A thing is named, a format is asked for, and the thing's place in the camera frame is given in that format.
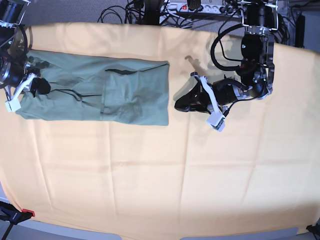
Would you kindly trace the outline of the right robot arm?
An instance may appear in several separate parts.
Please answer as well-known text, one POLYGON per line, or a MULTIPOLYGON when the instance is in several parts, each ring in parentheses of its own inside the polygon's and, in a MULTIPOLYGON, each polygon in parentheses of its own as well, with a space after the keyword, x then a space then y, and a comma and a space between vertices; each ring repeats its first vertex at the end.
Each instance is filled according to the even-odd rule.
POLYGON ((0 2, 0 88, 5 91, 9 100, 12 100, 11 88, 14 94, 24 92, 46 95, 51 91, 48 81, 41 76, 40 69, 31 65, 27 58, 29 50, 28 37, 23 17, 30 0, 2 0, 0 2), (17 33, 22 35, 22 49, 14 55, 9 53, 17 33))

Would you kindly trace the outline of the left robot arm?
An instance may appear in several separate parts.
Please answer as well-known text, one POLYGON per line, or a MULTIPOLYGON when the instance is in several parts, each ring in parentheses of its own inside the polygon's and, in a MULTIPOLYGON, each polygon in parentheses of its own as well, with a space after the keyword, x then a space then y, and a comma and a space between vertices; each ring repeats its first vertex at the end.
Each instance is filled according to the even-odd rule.
POLYGON ((192 72, 190 75, 196 79, 196 84, 175 102, 174 108, 180 112, 208 114, 218 110, 223 116, 227 116, 236 103, 260 100, 270 95, 275 71, 273 32, 279 27, 277 10, 276 0, 241 1, 240 9, 235 11, 240 13, 241 23, 226 30, 218 30, 210 48, 213 65, 224 72, 235 72, 240 80, 224 77, 210 83, 206 91, 200 76, 192 72), (216 47, 222 44, 225 35, 240 28, 244 28, 241 40, 242 59, 238 61, 238 65, 224 66, 216 58, 216 47))

